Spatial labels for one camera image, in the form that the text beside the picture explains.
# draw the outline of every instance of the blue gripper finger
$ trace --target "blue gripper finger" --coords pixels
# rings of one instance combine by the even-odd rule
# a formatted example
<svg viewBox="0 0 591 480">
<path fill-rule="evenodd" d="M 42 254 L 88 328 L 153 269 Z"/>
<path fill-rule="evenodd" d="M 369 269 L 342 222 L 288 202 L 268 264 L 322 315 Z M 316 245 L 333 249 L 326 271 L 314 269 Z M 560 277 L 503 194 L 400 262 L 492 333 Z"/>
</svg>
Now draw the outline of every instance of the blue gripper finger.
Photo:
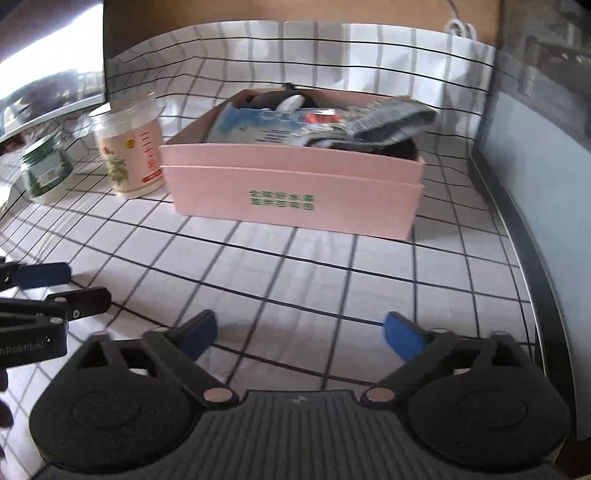
<svg viewBox="0 0 591 480">
<path fill-rule="evenodd" d="M 204 310 L 168 337 L 194 362 L 216 341 L 216 314 L 212 310 Z"/>
<path fill-rule="evenodd" d="M 13 282 L 23 290 L 62 285 L 71 279 L 72 271 L 65 262 L 21 265 L 12 276 Z"/>
<path fill-rule="evenodd" d="M 429 332 L 398 312 L 389 312 L 384 319 L 384 338 L 390 348 L 405 362 L 423 353 L 428 335 Z"/>
</svg>

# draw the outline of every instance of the packaging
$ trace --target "packaging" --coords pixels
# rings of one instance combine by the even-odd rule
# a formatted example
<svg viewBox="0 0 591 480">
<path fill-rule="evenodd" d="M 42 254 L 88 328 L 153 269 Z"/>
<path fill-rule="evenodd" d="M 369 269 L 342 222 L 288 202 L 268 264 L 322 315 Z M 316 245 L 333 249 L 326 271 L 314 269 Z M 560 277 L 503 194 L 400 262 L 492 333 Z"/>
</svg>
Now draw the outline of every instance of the packaging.
<svg viewBox="0 0 591 480">
<path fill-rule="evenodd" d="M 115 100 L 90 113 L 107 177 L 124 198 L 145 195 L 164 184 L 159 113 L 153 93 Z"/>
<path fill-rule="evenodd" d="M 174 207 L 183 215 L 274 223 L 406 239 L 424 161 L 277 144 L 201 143 L 228 103 L 268 90 L 243 90 L 161 147 Z M 366 93 L 306 90 L 322 107 L 366 105 Z"/>
<path fill-rule="evenodd" d="M 309 115 L 332 115 L 334 109 L 303 108 L 294 113 L 274 112 L 252 108 L 236 108 L 227 103 L 211 130 L 208 143 L 286 143 L 291 134 L 309 123 Z"/>
</svg>

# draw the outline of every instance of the black clamp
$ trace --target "black clamp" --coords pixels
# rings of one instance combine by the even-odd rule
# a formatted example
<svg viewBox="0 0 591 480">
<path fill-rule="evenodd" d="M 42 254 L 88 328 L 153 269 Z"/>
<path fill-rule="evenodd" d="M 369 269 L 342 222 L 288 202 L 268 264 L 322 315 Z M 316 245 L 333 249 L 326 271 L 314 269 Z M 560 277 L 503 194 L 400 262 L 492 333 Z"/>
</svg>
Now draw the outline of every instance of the black clamp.
<svg viewBox="0 0 591 480">
<path fill-rule="evenodd" d="M 0 264 L 0 290 L 66 284 L 66 263 Z M 44 300 L 0 299 L 0 368 L 16 367 L 67 353 L 67 324 L 106 312 L 111 294 L 104 287 L 51 294 Z"/>
<path fill-rule="evenodd" d="M 37 478 L 564 478 L 546 459 L 568 408 L 511 337 L 412 333 L 424 347 L 360 401 L 347 391 L 240 400 L 194 363 L 217 335 L 211 310 L 141 339 L 93 335 L 31 412 L 48 463 Z"/>
</svg>

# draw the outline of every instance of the black grid line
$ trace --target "black grid line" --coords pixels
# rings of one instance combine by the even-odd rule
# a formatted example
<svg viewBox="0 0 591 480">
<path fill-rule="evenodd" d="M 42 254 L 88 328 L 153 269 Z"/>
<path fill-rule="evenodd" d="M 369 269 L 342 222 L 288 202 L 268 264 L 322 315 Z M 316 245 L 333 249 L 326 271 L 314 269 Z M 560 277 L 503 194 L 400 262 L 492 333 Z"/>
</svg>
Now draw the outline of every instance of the black grid line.
<svg viewBox="0 0 591 480">
<path fill-rule="evenodd" d="M 254 60 L 249 61 L 249 62 L 251 63 L 250 67 L 251 67 L 251 70 L 252 70 L 252 78 L 254 78 L 254 64 L 256 62 Z M 151 70 L 159 70 L 159 71 L 162 71 L 162 69 L 159 69 L 159 68 L 153 68 Z M 196 75 L 192 75 L 190 73 L 180 73 L 177 76 L 162 76 L 162 77 L 161 76 L 158 76 L 154 80 L 149 80 L 147 82 L 136 83 L 136 84 L 133 84 L 133 85 L 129 85 L 129 86 L 123 87 L 123 88 L 121 88 L 119 90 L 111 90 L 111 94 L 113 95 L 115 93 L 123 92 L 124 90 L 128 90 L 128 89 L 131 89 L 131 88 L 140 87 L 142 85 L 147 85 L 147 84 L 154 84 L 155 85 L 157 80 L 175 79 L 175 78 L 178 78 L 180 76 L 195 77 Z M 229 80 L 229 79 L 222 80 L 222 79 L 219 79 L 219 78 L 208 77 L 208 76 L 203 76 L 203 75 L 197 75 L 197 76 L 198 76 L 198 78 L 201 78 L 201 79 L 204 79 L 204 80 L 211 80 L 213 82 L 222 82 L 223 81 L 223 82 L 226 82 L 226 83 L 244 83 L 244 84 L 247 84 L 247 83 L 250 82 L 250 85 L 248 86 L 248 88 L 250 88 L 250 89 L 251 88 L 254 88 L 254 83 L 261 83 L 261 84 L 265 84 L 265 85 L 271 84 L 271 85 L 277 85 L 278 87 L 282 86 L 285 83 L 285 82 L 277 82 L 277 81 L 274 81 L 274 80 L 264 80 L 264 81 L 263 80 L 255 81 L 254 79 L 253 80 Z M 347 82 L 348 82 L 348 77 L 349 77 L 349 67 L 345 67 L 343 69 L 343 81 L 345 81 L 345 79 L 347 79 Z M 294 85 L 296 85 L 299 88 L 304 88 L 304 89 L 328 90 L 328 91 L 333 91 L 333 92 L 340 91 L 340 90 L 332 89 L 332 88 L 328 88 L 328 87 L 314 86 L 312 84 L 307 84 L 307 83 L 295 83 Z M 212 99 L 219 99 L 219 100 L 227 100 L 228 99 L 227 97 L 222 97 L 222 96 L 205 95 L 205 94 L 202 94 L 202 93 L 199 93 L 199 94 L 190 93 L 190 91 L 191 90 L 189 90 L 188 92 L 168 92 L 164 96 L 168 96 L 168 95 L 189 95 L 189 96 L 200 96 L 200 97 L 203 97 L 203 98 L 212 98 Z M 452 106 L 436 106 L 436 105 L 432 105 L 432 104 L 430 104 L 428 102 L 425 102 L 425 101 L 423 101 L 422 103 L 424 103 L 425 105 L 427 105 L 427 106 L 429 106 L 429 107 L 431 107 L 431 108 L 433 108 L 435 110 L 442 111 L 442 112 L 448 112 L 449 111 L 449 112 L 469 113 L 471 115 L 476 115 L 478 117 L 482 117 L 482 114 L 481 113 L 474 112 L 474 111 L 464 110 L 464 109 L 456 108 L 456 107 L 452 107 Z M 167 118 L 167 117 L 169 117 L 169 115 L 160 115 L 160 117 L 161 118 Z M 181 117 L 182 118 L 187 118 L 187 119 L 196 119 L 196 118 L 198 118 L 198 117 L 183 116 L 183 115 Z M 457 134 L 443 134 L 443 136 L 445 136 L 445 137 L 459 137 L 459 138 L 464 138 L 463 135 L 457 135 Z"/>
<path fill-rule="evenodd" d="M 145 229 L 149 229 L 149 230 L 153 230 L 153 231 L 157 231 L 157 232 L 173 234 L 174 236 L 179 236 L 179 237 L 184 237 L 184 238 L 189 238 L 189 239 L 195 239 L 195 240 L 199 240 L 199 241 L 206 242 L 206 243 L 211 243 L 211 244 L 217 244 L 217 245 L 225 246 L 225 244 L 223 242 L 220 242 L 220 241 L 216 241 L 216 240 L 212 240 L 212 239 L 208 239 L 208 238 L 203 238 L 203 237 L 198 237 L 198 236 L 187 235 L 187 234 L 184 234 L 184 233 L 181 233 L 181 232 L 176 232 L 176 233 L 175 232 L 170 232 L 168 230 L 157 229 L 157 228 L 153 228 L 153 227 L 149 227 L 149 226 L 144 226 L 144 225 L 136 225 L 134 223 L 124 222 L 122 220 L 116 220 L 116 219 L 112 219 L 112 218 L 106 219 L 104 217 L 98 217 L 98 216 L 94 216 L 94 217 L 95 218 L 98 218 L 98 219 L 101 219 L 101 220 L 104 220 L 105 222 L 106 221 L 110 221 L 110 222 L 121 223 L 121 224 L 124 224 L 124 225 L 136 226 L 136 227 L 141 227 L 141 228 L 145 228 Z M 25 220 L 24 223 L 27 223 L 29 225 L 32 225 L 31 222 L 27 222 L 26 220 Z M 191 281 L 191 282 L 195 282 L 195 280 L 192 279 L 192 278 L 190 278 L 190 277 L 185 277 L 183 275 L 179 275 L 179 274 L 176 274 L 174 272 L 169 272 L 169 271 L 166 271 L 166 270 L 162 270 L 160 268 L 150 267 L 149 265 L 146 265 L 146 264 L 143 264 L 143 263 L 140 263 L 140 262 L 131 260 L 129 258 L 122 257 L 122 256 L 117 255 L 117 254 L 111 254 L 110 252 L 105 251 L 105 250 L 102 250 L 102 249 L 100 249 L 98 247 L 94 247 L 92 245 L 84 244 L 84 243 L 79 242 L 79 241 L 77 241 L 77 240 L 75 240 L 73 238 L 66 237 L 63 233 L 56 232 L 56 231 L 51 230 L 51 229 L 50 230 L 47 230 L 46 232 L 52 233 L 53 235 L 58 236 L 59 238 L 66 238 L 70 242 L 75 243 L 75 244 L 78 244 L 81 247 L 90 248 L 90 249 L 95 250 L 97 252 L 101 252 L 101 253 L 110 255 L 113 258 L 117 258 L 119 260 L 124 260 L 124 261 L 130 262 L 130 263 L 136 264 L 138 266 L 148 267 L 151 270 L 154 270 L 154 271 L 157 271 L 157 272 L 160 272 L 160 273 L 165 273 L 165 274 L 171 275 L 173 277 L 179 278 L 181 280 L 188 280 L 188 281 Z M 13 244 L 15 247 L 17 246 L 15 243 L 11 242 L 8 238 L 6 238 L 1 233 L 0 233 L 0 238 L 4 238 L 5 241 Z M 390 241 L 390 242 L 395 242 L 395 243 L 402 243 L 402 244 L 412 245 L 412 242 L 407 242 L 407 241 L 391 240 L 391 239 L 387 239 L 387 238 L 384 238 L 384 240 L 387 240 L 387 241 Z M 246 250 L 246 251 L 251 251 L 251 252 L 265 254 L 265 255 L 268 255 L 270 257 L 280 257 L 280 258 L 285 258 L 287 260 L 296 260 L 296 261 L 300 261 L 300 262 L 311 263 L 311 264 L 315 264 L 315 265 L 321 265 L 321 266 L 324 266 L 324 267 L 330 267 L 330 268 L 334 268 L 334 269 L 337 269 L 337 270 L 351 271 L 353 273 L 361 273 L 361 274 L 365 274 L 365 275 L 371 275 L 371 276 L 374 276 L 374 277 L 388 278 L 390 280 L 398 280 L 398 281 L 403 281 L 403 282 L 406 282 L 406 283 L 412 283 L 413 282 L 413 280 L 410 280 L 408 278 L 397 277 L 395 275 L 388 275 L 388 274 L 378 273 L 378 272 L 374 272 L 374 271 L 362 270 L 362 269 L 359 269 L 359 268 L 349 268 L 349 267 L 344 267 L 342 265 L 334 265 L 334 264 L 327 263 L 327 262 L 321 262 L 321 261 L 314 260 L 314 259 L 309 259 L 309 258 L 294 257 L 294 256 L 290 256 L 290 255 L 287 255 L 287 254 L 285 254 L 285 255 L 284 254 L 278 254 L 276 252 L 268 252 L 268 251 L 264 251 L 264 250 L 261 250 L 261 249 L 256 249 L 256 248 L 252 248 L 252 247 L 246 247 L 246 246 L 243 246 L 243 245 L 232 244 L 230 242 L 227 243 L 227 246 L 228 247 L 232 247 L 232 248 L 236 248 L 236 249 L 241 249 L 241 250 Z M 466 258 L 476 258 L 478 260 L 484 260 L 484 261 L 491 262 L 491 263 L 496 263 L 496 264 L 510 266 L 509 264 L 506 264 L 504 262 L 490 260 L 488 258 L 475 257 L 473 255 L 461 254 L 461 253 L 458 253 L 458 252 L 444 250 L 444 249 L 440 249 L 440 248 L 436 248 L 436 247 L 429 247 L 429 246 L 426 246 L 426 245 L 420 245 L 420 247 L 421 248 L 425 248 L 425 249 L 434 250 L 434 251 L 440 251 L 440 252 L 444 252 L 444 253 L 451 253 L 451 254 L 458 255 L 458 256 L 464 256 Z M 223 287 L 216 286 L 214 284 L 209 284 L 207 282 L 201 282 L 201 284 L 203 284 L 205 286 L 212 287 L 212 288 L 217 288 L 217 289 L 220 289 L 220 290 L 225 290 L 225 291 L 228 291 L 230 293 L 235 293 L 235 294 L 242 295 L 242 296 L 249 296 L 249 295 L 247 295 L 247 294 L 245 294 L 243 292 L 236 291 L 236 290 L 230 290 L 230 289 L 224 289 Z M 472 293 L 472 290 L 467 290 L 465 288 L 445 286 L 445 285 L 434 284 L 434 283 L 425 282 L 425 281 L 419 281 L 419 280 L 417 280 L 417 284 L 418 285 L 425 285 L 425 286 L 429 286 L 429 287 L 442 288 L 444 290 L 453 290 L 453 291 L 461 291 L 461 292 Z M 490 297 L 490 298 L 495 298 L 495 299 L 503 299 L 503 300 L 517 301 L 515 298 L 505 297 L 505 296 L 500 296 L 500 295 L 494 295 L 494 294 L 489 294 L 489 293 L 484 293 L 484 292 L 478 292 L 478 295 L 483 295 L 483 296 Z M 262 297 L 257 297 L 257 296 L 252 296 L 252 298 L 259 299 L 259 300 L 262 299 Z M 326 315 L 329 315 L 329 316 L 331 315 L 328 312 L 322 312 L 322 314 L 326 314 Z"/>
<path fill-rule="evenodd" d="M 266 41 L 280 41 L 280 40 L 304 40 L 304 41 L 312 41 L 314 40 L 313 38 L 309 38 L 309 37 L 284 37 L 284 36 L 279 36 L 279 37 L 254 37 L 250 35 L 250 22 L 248 20 L 245 21 L 245 23 L 248 24 L 248 28 L 245 29 L 246 31 L 246 37 L 244 36 L 239 36 L 239 35 L 235 35 L 235 36 L 231 36 L 231 37 L 212 37 L 212 38 L 205 38 L 205 39 L 201 39 L 201 38 L 196 38 L 194 40 L 185 40 L 185 41 L 180 41 L 178 42 L 176 45 L 185 45 L 188 43 L 195 43 L 197 41 L 202 41 L 205 43 L 205 41 L 212 41 L 212 40 L 223 40 L 224 38 L 227 40 L 266 40 Z M 392 42 L 383 42 L 383 41 L 371 41 L 371 40 L 351 40 L 350 39 L 350 35 L 347 37 L 347 39 L 345 40 L 341 40 L 341 39 L 337 39 L 337 38 L 323 38 L 323 37 L 319 37 L 318 40 L 320 41 L 325 41 L 325 42 L 333 42 L 333 43 L 344 43 L 344 44 L 352 44 L 352 43 L 356 43 L 356 44 L 367 44 L 367 45 L 388 45 L 391 47 L 404 47 L 404 48 L 413 48 L 415 50 L 422 50 L 422 51 L 429 51 L 429 52 L 433 52 L 433 53 L 441 53 L 440 50 L 434 50 L 431 48 L 427 48 L 427 47 L 419 47 L 415 42 L 413 42 L 411 45 L 408 44 L 402 44 L 402 43 L 392 43 Z M 166 50 L 168 48 L 172 48 L 176 45 L 169 45 L 167 47 L 163 47 L 160 49 L 156 49 L 156 50 L 151 50 L 151 51 L 147 51 L 145 53 L 142 53 L 141 55 L 137 55 L 134 58 L 131 58 L 129 60 L 118 60 L 117 63 L 130 63 L 142 56 L 145 55 L 149 55 L 151 53 L 159 53 L 162 52 L 163 50 Z M 492 67 L 493 65 L 486 63 L 485 61 L 482 60 L 478 60 L 478 59 L 473 59 L 473 58 L 469 58 L 469 57 L 462 57 L 461 55 L 457 55 L 455 53 L 452 52 L 448 52 L 447 53 L 450 57 L 454 57 L 457 59 L 462 59 L 462 60 L 468 60 L 474 63 L 479 63 L 481 65 L 486 65 L 489 67 Z"/>
<path fill-rule="evenodd" d="M 329 63 L 318 63 L 317 62 L 317 52 L 316 52 L 316 55 L 315 55 L 314 58 L 315 58 L 315 61 L 313 63 L 313 66 L 314 67 L 334 67 L 335 66 L 334 64 L 329 64 Z M 224 58 L 221 58 L 221 57 L 203 57 L 201 55 L 194 55 L 194 56 L 190 57 L 187 60 L 193 60 L 193 59 L 201 59 L 201 60 L 207 60 L 207 59 L 209 59 L 209 60 L 219 60 L 219 61 L 227 60 L 227 61 L 235 61 L 235 62 L 239 62 L 239 63 L 253 63 L 253 60 L 243 60 L 243 59 L 231 59 L 231 60 L 229 60 L 229 59 L 224 59 Z M 173 61 L 173 62 L 167 63 L 165 65 L 160 65 L 160 66 L 158 66 L 158 68 L 170 67 L 172 65 L 178 65 L 178 64 L 184 63 L 185 61 L 186 60 Z M 278 60 L 256 60 L 255 63 L 279 64 L 280 62 Z M 309 65 L 308 63 L 305 63 L 303 61 L 294 61 L 294 60 L 284 61 L 283 63 L 285 65 L 302 65 L 302 66 L 303 65 Z M 135 70 L 134 73 L 143 72 L 145 70 L 153 70 L 155 68 L 156 67 L 150 68 L 150 69 L 138 69 L 138 70 Z M 372 66 L 368 66 L 368 65 L 347 65 L 346 68 L 351 68 L 351 69 L 367 69 L 367 70 L 380 70 L 382 72 L 394 72 L 394 73 L 413 74 L 414 76 L 417 76 L 417 77 L 421 77 L 421 78 L 425 78 L 425 79 L 429 79 L 429 80 L 436 80 L 438 82 L 442 82 L 442 83 L 445 83 L 447 85 L 453 85 L 453 86 L 457 86 L 457 87 L 462 87 L 462 88 L 465 88 L 467 90 L 475 90 L 475 91 L 483 92 L 483 93 L 486 93 L 486 91 L 487 91 L 487 90 L 485 90 L 483 88 L 480 88 L 480 87 L 473 87 L 473 86 L 469 86 L 469 85 L 463 85 L 461 83 L 452 82 L 451 80 L 442 80 L 440 78 L 431 77 L 429 75 L 425 75 L 425 74 L 422 74 L 422 73 L 411 73 L 411 72 L 409 72 L 407 70 L 393 69 L 393 68 L 389 68 L 389 67 L 382 67 L 382 66 L 372 67 Z M 116 79 L 116 78 L 119 78 L 119 77 L 122 77 L 122 76 L 125 76 L 125 75 L 131 75 L 131 74 L 130 73 L 122 73 L 122 74 L 119 74 L 119 75 L 114 75 L 113 77 L 110 77 L 110 79 Z M 315 79 L 317 79 L 317 77 L 313 77 L 313 80 L 312 80 L 312 85 L 313 86 L 314 86 L 314 80 Z"/>
<path fill-rule="evenodd" d="M 269 284 L 267 285 L 267 289 L 265 291 L 265 295 L 262 297 L 262 302 L 259 305 L 259 308 L 256 312 L 255 318 L 252 322 L 251 328 L 248 332 L 248 335 L 246 336 L 246 340 L 244 341 L 244 346 L 242 347 L 242 349 L 240 350 L 241 354 L 238 357 L 238 360 L 236 361 L 236 364 L 234 365 L 234 367 L 232 368 L 232 370 L 230 371 L 230 374 L 228 375 L 227 378 L 227 383 L 228 385 L 231 384 L 232 379 L 234 378 L 234 375 L 236 375 L 236 372 L 238 371 L 238 368 L 240 367 L 240 363 L 242 362 L 242 358 L 244 357 L 244 354 L 246 352 L 246 350 L 248 350 L 249 345 L 251 344 L 251 340 L 252 340 L 252 336 L 255 333 L 256 330 L 256 326 L 258 325 L 258 322 L 261 318 L 262 312 L 265 309 L 265 305 L 269 300 L 269 295 L 271 295 L 271 292 L 273 291 L 273 287 L 275 286 L 275 282 L 277 281 L 277 278 L 279 277 L 279 274 L 281 272 L 281 269 L 283 267 L 283 263 L 285 262 L 285 254 L 289 251 L 289 249 L 291 248 L 291 244 L 293 243 L 294 238 L 296 237 L 296 232 L 297 232 L 297 228 L 292 228 L 291 230 L 291 234 L 290 237 L 288 239 L 288 241 L 285 243 L 285 246 L 283 247 L 283 256 L 280 258 L 280 260 L 277 262 L 277 265 L 275 266 L 275 270 L 273 272 L 273 275 L 269 281 Z"/>
<path fill-rule="evenodd" d="M 488 212 L 488 209 L 486 209 L 486 208 L 474 207 L 473 205 L 466 205 L 465 203 L 457 203 L 457 202 L 454 202 L 454 201 L 452 201 L 452 200 L 441 199 L 441 198 L 439 198 L 439 197 L 432 197 L 432 196 L 430 196 L 430 195 L 425 195 L 425 194 L 423 194 L 423 196 L 424 196 L 425 198 L 428 198 L 428 199 L 433 199 L 433 200 L 441 200 L 442 202 L 452 203 L 452 204 L 454 204 L 454 205 L 458 205 L 458 206 L 460 206 L 460 207 L 471 208 L 471 209 L 473 209 L 473 210 L 480 210 L 481 212 Z"/>
<path fill-rule="evenodd" d="M 414 225 L 410 235 L 413 241 L 413 320 L 414 324 L 418 325 L 417 231 Z"/>
<path fill-rule="evenodd" d="M 18 407 L 17 407 L 17 408 L 20 408 L 20 409 L 22 409 L 22 405 L 21 405 L 21 403 L 22 403 L 23 399 L 25 398 L 25 396 L 27 395 L 27 391 L 29 390 L 29 387 L 31 386 L 31 383 L 33 383 L 33 378 L 35 377 L 35 373 L 37 373 L 37 370 L 39 370 L 39 363 L 37 363 L 37 364 L 35 365 L 35 368 L 34 368 L 34 370 L 33 370 L 33 373 L 31 374 L 31 378 L 30 378 L 30 379 L 29 379 L 29 381 L 27 382 L 27 386 L 25 387 L 25 390 L 23 390 L 23 391 L 22 391 L 22 397 L 21 397 L 21 400 L 18 402 Z"/>
<path fill-rule="evenodd" d="M 25 387 L 25 389 L 23 390 L 23 392 L 25 392 L 25 391 L 27 390 L 27 388 L 28 388 L 28 384 L 27 384 L 27 386 Z M 16 395 L 15 395 L 15 394 L 12 392 L 12 390 L 10 389 L 10 385 L 8 386 L 8 388 L 5 390 L 5 392 L 4 392 L 4 393 L 7 393 L 8 395 L 10 395 L 10 397 L 11 397 L 11 398 L 12 398 L 12 400 L 13 400 L 13 402 L 17 404 L 16 410 L 18 411 L 18 409 L 19 409 L 19 408 L 20 408 L 20 406 L 21 406 L 21 400 L 17 399 L 17 396 L 16 396 Z M 5 432 L 6 432 L 6 440 L 8 440 L 8 435 L 10 434 L 11 430 L 12 430 L 12 427 L 10 427 L 9 429 L 6 429 L 6 430 L 5 430 Z"/>
<path fill-rule="evenodd" d="M 339 301 L 339 311 L 337 313 L 335 331 L 333 332 L 332 340 L 330 342 L 329 355 L 326 360 L 326 368 L 324 369 L 324 375 L 322 377 L 322 385 L 320 387 L 321 390 L 326 389 L 326 384 L 328 383 L 328 380 L 330 377 L 330 369 L 332 368 L 332 362 L 333 362 L 333 359 L 335 358 L 336 344 L 339 340 L 340 325 L 341 325 L 341 321 L 343 319 L 343 314 L 345 313 L 345 305 L 347 303 L 347 294 L 349 292 L 349 285 L 351 282 L 351 268 L 353 268 L 353 263 L 355 262 L 355 253 L 357 252 L 357 239 L 358 239 L 358 236 L 354 235 L 352 242 L 351 242 L 351 250 L 349 252 L 349 260 L 347 262 L 347 266 L 349 267 L 349 270 L 347 270 L 347 274 L 345 276 L 345 284 L 343 285 L 343 293 L 342 293 L 340 301 Z"/>
<path fill-rule="evenodd" d="M 495 225 L 495 230 L 500 235 L 499 228 L 497 227 L 497 225 L 494 221 L 493 221 L 493 224 Z M 519 294 L 519 288 L 517 287 L 517 279 L 515 278 L 515 272 L 513 272 L 513 268 L 511 267 L 511 262 L 509 260 L 509 254 L 507 253 L 507 250 L 505 248 L 505 243 L 502 241 L 501 241 L 501 248 L 503 249 L 503 253 L 505 255 L 507 263 L 509 264 L 509 270 L 511 271 L 511 279 L 513 280 L 513 285 L 515 286 L 515 291 L 517 291 L 517 297 L 520 300 L 522 300 L 521 295 Z M 531 308 L 532 308 L 533 314 L 536 315 L 533 304 L 531 305 Z M 534 361 L 534 354 L 531 350 L 532 343 L 531 343 L 531 339 L 530 339 L 529 328 L 527 328 L 527 321 L 525 319 L 525 311 L 524 311 L 523 304 L 521 303 L 521 301 L 519 302 L 519 309 L 521 310 L 521 319 L 523 320 L 523 328 L 525 329 L 525 338 L 527 340 L 528 350 L 530 352 L 530 358 L 531 358 L 531 361 L 533 362 Z"/>
<path fill-rule="evenodd" d="M 217 252 L 213 256 L 211 262 L 209 262 L 209 265 L 203 271 L 203 275 L 201 275 L 200 282 L 203 282 L 203 280 L 205 278 L 207 278 L 207 275 L 209 274 L 209 272 L 211 272 L 213 266 L 216 264 L 217 259 L 222 254 L 223 249 L 226 246 L 228 246 L 228 242 L 230 241 L 232 235 L 234 235 L 234 233 L 236 232 L 236 230 L 238 229 L 238 227 L 240 226 L 240 224 L 241 224 L 241 222 L 236 222 L 234 224 L 234 226 L 232 227 L 232 229 L 228 232 L 228 234 L 226 235 L 226 238 L 224 239 L 223 244 L 220 245 L 220 248 L 217 249 Z M 181 309 L 180 313 L 178 314 L 178 317 L 176 318 L 173 326 L 175 326 L 175 327 L 178 326 L 178 324 L 182 321 L 184 315 L 187 313 L 187 310 L 189 309 L 189 307 L 191 306 L 193 300 L 195 299 L 195 296 L 197 295 L 197 292 L 199 291 L 199 287 L 201 287 L 201 285 L 202 285 L 202 283 L 199 283 L 199 284 L 196 284 L 195 285 L 195 288 L 193 289 L 193 292 L 191 292 L 191 295 L 189 295 L 187 301 L 185 302 L 185 305 L 183 306 L 183 308 Z"/>
<path fill-rule="evenodd" d="M 13 448 L 8 444 L 8 436 L 7 436 L 7 440 L 6 440 L 6 444 L 4 444 L 4 449 L 6 450 L 10 450 L 10 452 L 12 453 L 12 456 L 14 457 L 14 459 L 17 461 L 17 463 L 20 465 L 20 467 L 26 471 L 26 473 L 28 473 L 29 475 L 32 475 L 35 472 L 30 472 L 24 465 L 24 463 L 22 462 L 22 460 L 18 457 L 18 455 L 15 453 L 15 451 L 13 450 Z"/>
<path fill-rule="evenodd" d="M 447 38 L 447 54 L 449 54 L 452 50 L 452 42 L 453 42 L 453 35 L 449 35 Z M 448 55 L 447 59 L 446 59 L 446 66 L 445 66 L 445 73 L 444 76 L 445 78 L 447 78 L 449 76 L 449 71 L 452 65 L 452 58 Z M 446 97 L 446 90 L 443 90 L 443 103 L 445 103 L 445 97 Z M 440 131 L 441 129 L 443 129 L 443 123 L 440 124 Z M 443 163 L 441 162 L 441 158 L 439 157 L 439 136 L 436 137 L 436 143 L 435 143 L 435 155 L 439 161 L 439 167 L 441 169 L 441 174 L 443 175 L 443 180 L 445 181 L 446 184 L 446 190 L 447 190 L 447 194 L 449 195 L 450 200 L 453 199 L 452 197 L 452 191 L 450 190 L 449 185 L 447 184 L 447 176 L 445 173 L 445 170 L 443 168 Z M 470 262 L 468 261 L 468 257 L 467 257 L 467 252 L 466 252 L 466 244 L 464 242 L 464 237 L 462 235 L 462 229 L 460 228 L 460 220 L 459 217 L 457 215 L 457 211 L 456 211 L 456 207 L 455 204 L 453 202 L 452 203 L 452 208 L 453 208 L 453 214 L 456 218 L 456 222 L 457 222 L 457 228 L 459 230 L 459 234 L 460 234 L 460 241 L 462 243 L 462 250 L 464 252 L 464 257 L 466 260 L 466 268 L 467 268 L 467 272 L 468 272 L 468 280 L 470 282 L 470 293 L 472 294 L 472 303 L 473 303 L 473 307 L 474 307 L 474 318 L 476 320 L 476 334 L 478 337 L 480 337 L 480 323 L 478 321 L 478 307 L 476 305 L 476 295 L 474 294 L 474 282 L 472 279 L 472 272 L 470 269 Z"/>
</svg>

